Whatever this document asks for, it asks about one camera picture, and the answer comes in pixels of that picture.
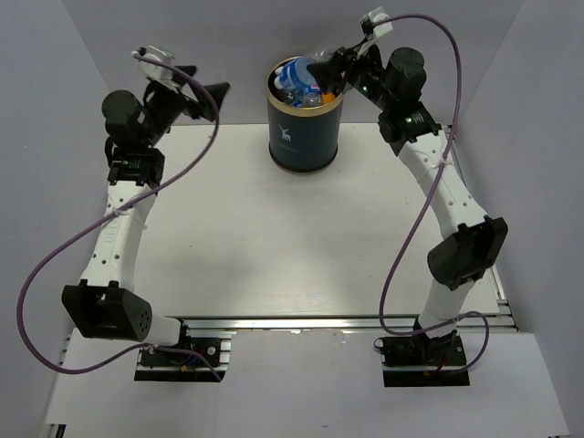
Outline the small orange juice bottle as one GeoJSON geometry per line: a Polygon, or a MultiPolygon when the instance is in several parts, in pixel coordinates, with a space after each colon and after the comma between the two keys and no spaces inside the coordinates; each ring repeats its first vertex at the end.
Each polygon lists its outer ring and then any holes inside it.
{"type": "Polygon", "coordinates": [[[325,93],[322,95],[322,104],[326,105],[335,100],[337,96],[334,93],[325,93]]]}

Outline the pepsi label clear bottle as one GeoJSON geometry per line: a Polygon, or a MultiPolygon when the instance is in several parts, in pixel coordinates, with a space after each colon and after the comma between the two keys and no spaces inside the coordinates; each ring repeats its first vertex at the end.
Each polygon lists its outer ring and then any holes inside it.
{"type": "Polygon", "coordinates": [[[300,98],[301,108],[317,108],[323,105],[323,95],[318,84],[304,87],[300,98]]]}

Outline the clear bottle blue label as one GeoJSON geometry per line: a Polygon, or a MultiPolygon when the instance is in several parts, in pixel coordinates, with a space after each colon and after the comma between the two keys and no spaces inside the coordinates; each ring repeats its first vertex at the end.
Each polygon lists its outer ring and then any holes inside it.
{"type": "Polygon", "coordinates": [[[292,105],[298,99],[298,92],[296,90],[281,89],[277,92],[279,98],[287,105],[292,105]]]}

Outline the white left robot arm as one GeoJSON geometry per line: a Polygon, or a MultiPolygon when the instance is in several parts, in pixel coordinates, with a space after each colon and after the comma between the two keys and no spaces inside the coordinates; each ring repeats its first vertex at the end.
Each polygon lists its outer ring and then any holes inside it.
{"type": "Polygon", "coordinates": [[[177,318],[155,313],[134,292],[134,271],[147,216],[160,186],[165,157],[156,147],[181,114],[214,120],[211,96],[220,108],[230,85],[220,82],[183,93],[194,66],[180,66],[168,80],[151,78],[142,99],[112,91],[102,102],[109,166],[105,224],[79,282],[64,287],[61,300],[79,332],[89,339],[120,339],[162,345],[171,363],[185,363],[193,342],[177,318]]]}

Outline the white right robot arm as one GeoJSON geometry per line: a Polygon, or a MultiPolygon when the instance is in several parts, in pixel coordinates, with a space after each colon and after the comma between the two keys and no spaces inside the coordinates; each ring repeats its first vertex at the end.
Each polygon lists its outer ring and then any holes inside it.
{"type": "Polygon", "coordinates": [[[308,71],[323,90],[355,89],[380,109],[381,137],[421,187],[423,210],[436,217],[443,240],[427,256],[433,281],[407,335],[413,356],[434,363],[454,337],[469,292],[495,263],[507,223],[489,216],[449,162],[454,135],[444,132],[422,104],[426,72],[420,52],[400,47],[382,62],[376,47],[365,54],[342,47],[308,71]]]}

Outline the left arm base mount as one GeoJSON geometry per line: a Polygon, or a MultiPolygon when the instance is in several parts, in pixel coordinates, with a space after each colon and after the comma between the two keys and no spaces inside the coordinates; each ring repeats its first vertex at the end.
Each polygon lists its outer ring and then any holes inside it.
{"type": "Polygon", "coordinates": [[[138,355],[138,382],[219,383],[230,360],[230,333],[184,329],[171,347],[148,347],[138,355]]]}

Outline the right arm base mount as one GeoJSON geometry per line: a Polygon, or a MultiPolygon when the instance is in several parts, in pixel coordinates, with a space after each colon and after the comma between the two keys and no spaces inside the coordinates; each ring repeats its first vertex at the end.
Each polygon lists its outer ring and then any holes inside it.
{"type": "Polygon", "coordinates": [[[373,342],[382,358],[385,388],[467,387],[466,355],[455,330],[441,338],[425,334],[384,337],[373,342]]]}

